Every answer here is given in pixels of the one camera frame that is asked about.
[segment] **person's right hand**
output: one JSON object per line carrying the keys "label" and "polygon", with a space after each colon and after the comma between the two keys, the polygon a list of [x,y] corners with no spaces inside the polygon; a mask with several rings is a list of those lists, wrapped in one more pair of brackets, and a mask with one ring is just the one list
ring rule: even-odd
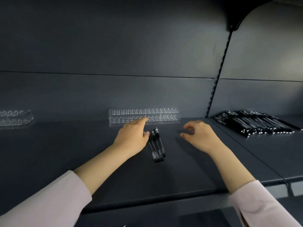
{"label": "person's right hand", "polygon": [[183,128],[194,131],[194,134],[181,133],[180,136],[195,148],[207,154],[225,147],[224,143],[222,143],[212,128],[201,120],[190,121],[186,123]]}

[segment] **pink sleeve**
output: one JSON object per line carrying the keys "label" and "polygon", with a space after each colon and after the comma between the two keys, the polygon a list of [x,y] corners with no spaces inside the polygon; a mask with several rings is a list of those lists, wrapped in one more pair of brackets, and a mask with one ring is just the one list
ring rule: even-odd
{"label": "pink sleeve", "polygon": [[83,181],[68,171],[0,217],[1,227],[73,227],[92,200]]}
{"label": "pink sleeve", "polygon": [[230,200],[243,226],[245,222],[249,227],[301,226],[259,181],[244,185]]}

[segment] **pile of pens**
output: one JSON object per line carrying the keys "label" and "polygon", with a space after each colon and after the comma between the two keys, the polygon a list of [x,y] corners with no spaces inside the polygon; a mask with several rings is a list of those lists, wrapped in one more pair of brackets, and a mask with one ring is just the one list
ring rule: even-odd
{"label": "pile of pens", "polygon": [[246,138],[253,134],[292,134],[295,130],[303,130],[275,116],[256,111],[225,111],[214,119]]}
{"label": "pile of pens", "polygon": [[151,155],[154,159],[154,162],[161,162],[164,161],[165,157],[165,151],[164,147],[160,138],[160,134],[158,131],[158,128],[155,128],[150,134],[149,134],[149,147],[151,149]]}

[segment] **black pen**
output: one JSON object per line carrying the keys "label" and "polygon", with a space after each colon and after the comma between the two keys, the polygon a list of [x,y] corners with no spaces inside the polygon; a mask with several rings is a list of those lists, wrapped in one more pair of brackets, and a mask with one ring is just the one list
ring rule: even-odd
{"label": "black pen", "polygon": [[157,128],[157,127],[154,129],[154,133],[156,134],[157,141],[158,141],[159,147],[160,147],[160,149],[161,149],[161,151],[162,151],[163,157],[165,157],[166,154],[165,154],[164,147],[163,147],[163,143],[162,143],[162,140],[161,140],[161,138],[160,138],[160,134],[159,134],[159,131],[158,131],[158,128]]}
{"label": "black pen", "polygon": [[156,135],[155,135],[154,131],[152,131],[151,134],[152,134],[152,139],[153,139],[154,143],[156,143],[157,152],[159,154],[160,161],[163,161],[164,158],[163,158],[163,155],[162,155],[162,151],[161,151],[160,146],[159,146],[159,144],[157,142],[157,138],[156,138]]}
{"label": "black pen", "polygon": [[158,154],[155,152],[156,147],[154,146],[153,141],[152,141],[152,137],[150,135],[149,135],[149,141],[148,141],[148,143],[149,143],[149,148],[151,149],[151,155],[152,155],[152,157],[154,159],[154,162],[156,162],[156,163],[159,162],[160,158],[159,158]]}

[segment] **transparent plastic display stand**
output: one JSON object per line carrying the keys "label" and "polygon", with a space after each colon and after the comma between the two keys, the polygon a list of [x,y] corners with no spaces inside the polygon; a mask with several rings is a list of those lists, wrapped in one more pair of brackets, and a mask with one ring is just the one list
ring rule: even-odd
{"label": "transparent plastic display stand", "polygon": [[111,109],[109,126],[123,126],[127,122],[146,117],[150,124],[180,123],[181,116],[177,108]]}
{"label": "transparent plastic display stand", "polygon": [[31,111],[0,111],[0,130],[20,129],[31,126],[34,118]]}

